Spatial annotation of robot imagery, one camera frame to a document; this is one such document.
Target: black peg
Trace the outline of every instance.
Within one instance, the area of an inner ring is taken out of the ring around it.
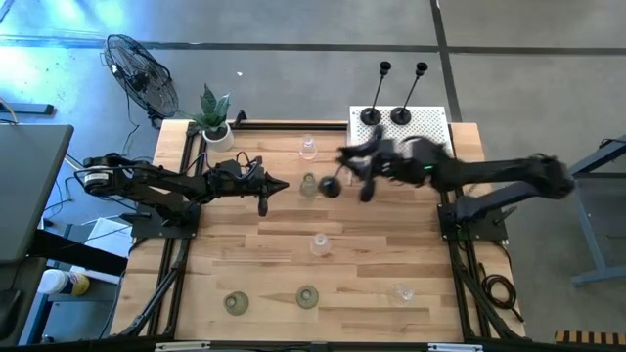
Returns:
[[[420,77],[422,77],[427,70],[428,65],[426,63],[418,63],[416,65],[415,80],[413,81],[413,85],[411,86],[411,90],[409,91],[409,96],[404,102],[404,106],[402,108],[394,108],[391,111],[391,120],[393,121],[393,123],[397,125],[405,125],[411,121],[411,112],[407,110],[407,104],[409,104],[409,99],[411,99],[411,95],[413,94],[415,85],[418,83]]]
[[[380,111],[376,109],[376,101],[379,99],[380,86],[382,85],[382,79],[389,73],[391,69],[391,64],[389,62],[381,62],[380,63],[380,80],[379,80],[379,88],[376,90],[376,95],[374,96],[374,102],[372,103],[371,108],[365,108],[361,111],[361,122],[365,123],[368,126],[374,126],[379,124],[380,122]]]

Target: gray floor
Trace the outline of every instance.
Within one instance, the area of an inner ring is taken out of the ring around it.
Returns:
[[[180,108],[199,109],[207,82],[232,92],[232,111],[251,118],[346,119],[350,105],[373,97],[379,61],[393,69],[380,94],[382,105],[400,104],[413,65],[427,62],[413,105],[449,112],[437,53],[381,52],[384,45],[436,45],[428,0],[16,0],[0,23],[0,35],[50,39],[104,38],[121,32],[157,42],[382,45],[374,52],[153,50],[172,71]],[[619,0],[440,0],[449,45],[479,47],[625,48],[626,3]],[[97,49],[0,47],[0,96],[9,101],[51,103],[53,117],[24,122],[71,123],[69,151],[78,158],[120,151],[130,131],[126,98]],[[556,154],[571,163],[602,138],[626,132],[626,56],[458,54],[451,58],[463,121],[479,124],[489,159]],[[131,156],[152,156],[157,140],[145,114]],[[624,169],[618,162],[614,168]],[[60,181],[70,175],[64,166]],[[74,202],[54,217],[81,223],[124,209],[85,196],[69,181]],[[58,201],[53,193],[50,202]],[[579,288],[572,275],[593,269],[571,199],[529,200],[508,220],[515,285],[528,335],[552,341],[555,330],[626,330],[626,282]],[[624,240],[608,245],[623,259]],[[73,308],[53,319],[73,317]],[[91,312],[100,312],[94,307]],[[95,330],[100,318],[86,319]],[[58,335],[87,337],[91,332]]]

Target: green plant leaf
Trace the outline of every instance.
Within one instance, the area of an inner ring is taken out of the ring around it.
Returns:
[[[207,124],[206,115],[202,113],[194,113],[191,115],[192,119],[202,128],[208,128],[210,125]]]
[[[205,114],[212,113],[215,110],[215,105],[217,104],[215,102],[215,96],[213,95],[213,92],[208,89],[206,83],[204,83],[204,95],[200,96],[200,103],[202,106],[202,111],[204,111]]]
[[[218,101],[217,101],[217,105],[215,106],[215,114],[220,116],[220,117],[224,117],[224,119],[226,119],[226,112],[228,111],[228,108],[231,106],[231,95],[227,94],[223,97],[221,97]]]

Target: wooden table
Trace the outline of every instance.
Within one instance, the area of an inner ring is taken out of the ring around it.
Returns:
[[[187,123],[163,123],[155,164],[178,170]],[[229,152],[209,154],[211,163],[238,151],[262,155],[265,169],[291,186],[269,199],[264,218],[256,213],[256,198],[217,199],[203,208],[199,236],[192,241],[176,338],[461,341],[450,257],[436,218],[438,193],[378,180],[369,203],[359,203],[359,186],[346,182],[339,198],[306,199],[298,191],[303,174],[310,171],[318,179],[333,174],[336,148],[344,145],[345,132],[310,132],[318,148],[311,161],[298,155],[303,133],[236,131]],[[476,124],[453,123],[452,133],[459,158],[484,159]],[[488,190],[482,186],[473,193]],[[330,237],[330,255],[310,253],[316,233]],[[130,256],[113,332],[127,327],[154,291],[163,243],[148,240]],[[488,273],[512,278],[507,257],[493,243],[477,242],[476,255]],[[415,291],[410,306],[389,303],[386,293],[395,283]],[[304,285],[320,292],[318,306],[310,310],[295,303],[295,292]],[[229,315],[222,302],[236,290],[249,297],[249,308],[239,317]],[[467,295],[472,326],[478,331],[475,305]],[[166,296],[161,328],[168,305]],[[512,312],[498,312],[524,335]]]

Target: fan grille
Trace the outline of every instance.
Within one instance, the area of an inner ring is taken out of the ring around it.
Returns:
[[[178,110],[169,72],[137,41],[126,35],[110,35],[105,60],[128,96],[148,114],[165,118]]]

